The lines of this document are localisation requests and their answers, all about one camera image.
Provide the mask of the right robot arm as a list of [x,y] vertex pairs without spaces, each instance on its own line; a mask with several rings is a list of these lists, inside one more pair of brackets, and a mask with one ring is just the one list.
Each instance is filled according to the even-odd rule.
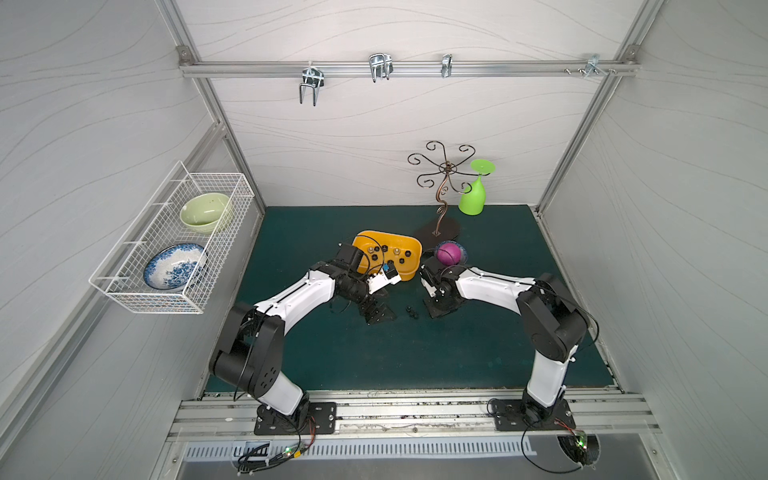
[[587,316],[570,291],[551,274],[512,277],[477,267],[446,266],[435,257],[419,268],[431,317],[457,311],[467,301],[481,301],[517,314],[535,350],[530,379],[519,406],[523,421],[541,424],[563,400],[568,365],[587,336]]

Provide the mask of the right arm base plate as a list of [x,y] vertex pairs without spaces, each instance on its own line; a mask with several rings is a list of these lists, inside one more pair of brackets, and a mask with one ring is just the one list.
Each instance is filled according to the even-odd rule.
[[561,399],[551,407],[541,407],[532,400],[492,398],[486,403],[487,414],[500,432],[531,430],[576,430],[569,403]]

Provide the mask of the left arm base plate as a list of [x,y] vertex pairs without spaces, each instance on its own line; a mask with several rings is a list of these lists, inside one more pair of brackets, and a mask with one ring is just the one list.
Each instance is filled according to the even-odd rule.
[[304,400],[290,415],[260,405],[253,433],[256,436],[285,436],[300,434],[330,435],[335,432],[337,404]]

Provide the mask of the yellow plastic storage box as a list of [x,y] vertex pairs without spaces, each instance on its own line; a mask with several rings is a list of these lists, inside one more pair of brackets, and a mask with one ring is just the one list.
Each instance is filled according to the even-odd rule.
[[[409,281],[414,278],[420,268],[422,244],[414,237],[366,230],[356,235],[352,245],[363,252],[363,259],[357,269],[360,274],[376,274],[384,263],[392,261],[402,280]],[[389,250],[382,252],[382,245],[388,245]],[[400,255],[393,253],[394,248],[401,249]],[[410,250],[413,256],[406,257],[406,250]],[[400,258],[406,260],[405,264],[399,264]]]

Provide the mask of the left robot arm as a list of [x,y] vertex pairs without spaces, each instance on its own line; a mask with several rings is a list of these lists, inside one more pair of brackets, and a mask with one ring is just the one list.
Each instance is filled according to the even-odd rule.
[[342,244],[336,256],[311,266],[297,282],[255,304],[230,309],[209,360],[209,373],[262,405],[295,417],[308,403],[305,391],[282,372],[285,337],[317,307],[340,296],[358,307],[368,324],[394,312],[379,292],[401,281],[392,260],[361,267],[365,253]]

